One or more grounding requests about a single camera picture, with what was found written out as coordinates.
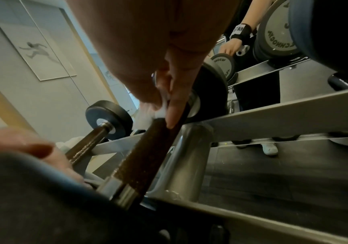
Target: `shoe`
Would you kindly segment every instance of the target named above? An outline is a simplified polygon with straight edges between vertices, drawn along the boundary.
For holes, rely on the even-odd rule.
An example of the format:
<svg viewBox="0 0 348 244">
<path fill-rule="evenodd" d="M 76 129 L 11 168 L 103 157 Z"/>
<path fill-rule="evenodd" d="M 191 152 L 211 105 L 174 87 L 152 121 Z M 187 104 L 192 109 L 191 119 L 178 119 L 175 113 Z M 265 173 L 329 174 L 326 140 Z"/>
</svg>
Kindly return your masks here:
<svg viewBox="0 0 348 244">
<path fill-rule="evenodd" d="M 262 145 L 262 151 L 268 156 L 274 156 L 278 154 L 278 149 L 274 143 L 265 143 Z"/>
</svg>

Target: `framed picture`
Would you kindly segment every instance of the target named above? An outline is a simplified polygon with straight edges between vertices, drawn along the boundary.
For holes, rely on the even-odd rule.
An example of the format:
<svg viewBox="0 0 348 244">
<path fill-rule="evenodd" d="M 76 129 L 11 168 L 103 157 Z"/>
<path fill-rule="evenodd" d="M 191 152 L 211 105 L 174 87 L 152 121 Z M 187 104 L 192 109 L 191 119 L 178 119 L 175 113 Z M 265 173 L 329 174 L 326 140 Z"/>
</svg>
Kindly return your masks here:
<svg viewBox="0 0 348 244">
<path fill-rule="evenodd" d="M 39 80 L 77 75 L 47 30 L 1 22 L 0 28 Z"/>
</svg>

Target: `black pants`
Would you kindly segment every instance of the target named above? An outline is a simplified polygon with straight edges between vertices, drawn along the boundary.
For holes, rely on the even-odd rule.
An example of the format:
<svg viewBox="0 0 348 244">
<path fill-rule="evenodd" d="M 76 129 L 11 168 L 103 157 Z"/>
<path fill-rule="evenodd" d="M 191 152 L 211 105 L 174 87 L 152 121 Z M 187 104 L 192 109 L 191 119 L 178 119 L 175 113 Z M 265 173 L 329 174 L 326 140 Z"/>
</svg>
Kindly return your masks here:
<svg viewBox="0 0 348 244">
<path fill-rule="evenodd" d="M 244 70 L 259 62 L 254 58 L 253 46 L 256 36 L 250 39 L 250 50 L 244 56 L 234 55 L 237 71 Z M 233 87 L 239 102 L 240 111 L 256 109 L 280 103 L 280 76 L 273 72 Z"/>
</svg>

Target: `white cloth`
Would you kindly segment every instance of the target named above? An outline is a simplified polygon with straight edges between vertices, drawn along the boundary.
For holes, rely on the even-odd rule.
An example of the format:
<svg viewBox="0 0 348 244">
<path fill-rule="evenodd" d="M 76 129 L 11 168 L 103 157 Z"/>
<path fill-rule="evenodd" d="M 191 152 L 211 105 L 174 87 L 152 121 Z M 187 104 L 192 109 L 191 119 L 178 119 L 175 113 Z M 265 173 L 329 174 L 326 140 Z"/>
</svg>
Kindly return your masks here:
<svg viewBox="0 0 348 244">
<path fill-rule="evenodd" d="M 159 89 L 162 96 L 162 107 L 159 110 L 154 110 L 150 103 L 140 103 L 138 114 L 135 116 L 132 129 L 147 130 L 152 121 L 157 118 L 165 118 L 167 112 L 167 104 L 170 100 L 170 95 L 163 89 Z"/>
</svg>

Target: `wristband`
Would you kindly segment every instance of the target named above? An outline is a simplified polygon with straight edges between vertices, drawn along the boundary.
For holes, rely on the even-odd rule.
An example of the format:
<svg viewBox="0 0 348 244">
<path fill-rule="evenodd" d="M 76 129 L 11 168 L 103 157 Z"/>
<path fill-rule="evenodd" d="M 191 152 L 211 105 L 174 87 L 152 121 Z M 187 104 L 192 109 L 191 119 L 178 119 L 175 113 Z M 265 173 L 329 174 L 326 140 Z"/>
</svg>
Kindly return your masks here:
<svg viewBox="0 0 348 244">
<path fill-rule="evenodd" d="M 250 34 L 252 33 L 252 29 L 250 25 L 240 24 L 237 25 L 233 32 L 230 35 L 230 39 L 237 38 L 242 41 L 242 45 L 245 45 L 247 41 L 250 39 Z"/>
</svg>

